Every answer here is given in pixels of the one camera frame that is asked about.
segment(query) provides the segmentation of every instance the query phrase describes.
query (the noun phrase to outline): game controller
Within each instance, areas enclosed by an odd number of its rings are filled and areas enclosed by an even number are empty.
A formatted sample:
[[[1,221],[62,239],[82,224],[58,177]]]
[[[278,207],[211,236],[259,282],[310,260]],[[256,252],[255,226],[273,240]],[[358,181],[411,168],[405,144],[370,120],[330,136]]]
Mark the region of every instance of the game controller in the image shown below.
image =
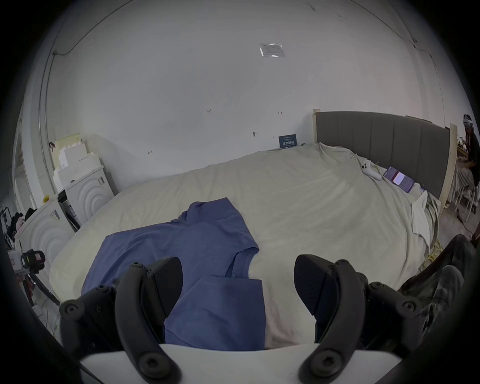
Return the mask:
[[[370,161],[366,160],[362,163],[361,165],[361,171],[367,175],[367,176],[370,176],[371,178],[375,179],[375,180],[381,180],[382,179],[382,175],[380,173],[377,173],[375,172],[373,169],[372,169],[372,166],[370,165]]]

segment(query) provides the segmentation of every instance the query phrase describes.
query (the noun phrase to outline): person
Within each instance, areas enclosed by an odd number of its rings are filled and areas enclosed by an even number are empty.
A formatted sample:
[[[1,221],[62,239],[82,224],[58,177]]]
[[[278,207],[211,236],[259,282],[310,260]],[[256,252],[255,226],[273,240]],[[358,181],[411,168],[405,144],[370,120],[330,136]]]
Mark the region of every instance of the person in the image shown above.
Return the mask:
[[[475,188],[480,180],[480,146],[473,131],[473,122],[469,115],[463,115],[466,140],[463,143],[467,146],[468,158],[457,159],[457,165],[452,179],[452,186],[447,201],[452,202],[458,196],[462,187]]]
[[[420,301],[422,337],[427,336],[451,308],[475,257],[473,244],[465,236],[456,235],[432,264],[398,290]]]

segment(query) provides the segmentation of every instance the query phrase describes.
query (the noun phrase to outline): sign on wall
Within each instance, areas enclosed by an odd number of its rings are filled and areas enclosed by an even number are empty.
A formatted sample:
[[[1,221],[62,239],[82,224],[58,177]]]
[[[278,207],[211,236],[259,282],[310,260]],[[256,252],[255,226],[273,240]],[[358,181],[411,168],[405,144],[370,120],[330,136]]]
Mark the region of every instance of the sign on wall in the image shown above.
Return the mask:
[[[285,57],[281,44],[260,44],[262,57]]]
[[[279,136],[280,148],[290,148],[297,145],[297,135]]]

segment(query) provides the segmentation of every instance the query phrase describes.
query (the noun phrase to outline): gray upholstered headboard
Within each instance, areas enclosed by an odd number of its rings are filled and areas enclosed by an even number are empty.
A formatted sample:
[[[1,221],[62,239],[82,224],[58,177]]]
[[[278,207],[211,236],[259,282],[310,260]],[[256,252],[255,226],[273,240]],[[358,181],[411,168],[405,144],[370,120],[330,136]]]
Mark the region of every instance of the gray upholstered headboard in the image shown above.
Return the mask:
[[[440,200],[445,181],[450,189],[456,160],[453,124],[446,129],[412,117],[314,109],[313,127],[316,143],[348,148],[384,168],[392,166]]]

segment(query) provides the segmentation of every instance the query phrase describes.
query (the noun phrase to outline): bed sheet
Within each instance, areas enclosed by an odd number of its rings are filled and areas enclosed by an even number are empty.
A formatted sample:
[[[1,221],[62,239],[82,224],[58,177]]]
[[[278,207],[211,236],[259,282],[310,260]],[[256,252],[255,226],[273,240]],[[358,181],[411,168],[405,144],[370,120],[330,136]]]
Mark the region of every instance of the bed sheet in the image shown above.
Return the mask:
[[[195,201],[227,197],[260,248],[249,277],[263,284],[265,347],[309,343],[315,321],[293,282],[299,254],[347,259],[370,282],[397,289],[416,273],[427,251],[411,225],[411,203],[420,197],[420,186],[405,193],[386,179],[373,180],[362,173],[362,160],[344,148],[309,144],[132,186],[68,242],[52,264],[50,283],[60,300],[77,298],[105,236],[170,221]],[[439,205],[429,195],[431,243]]]

